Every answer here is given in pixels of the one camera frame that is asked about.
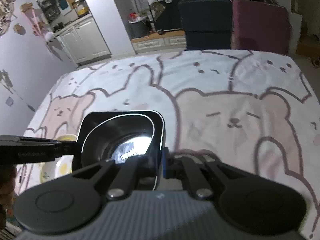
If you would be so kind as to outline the person left hand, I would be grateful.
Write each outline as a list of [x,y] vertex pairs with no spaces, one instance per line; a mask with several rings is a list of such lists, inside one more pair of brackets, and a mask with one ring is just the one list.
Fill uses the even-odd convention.
[[1,229],[6,226],[6,210],[13,203],[16,176],[16,165],[1,166]]

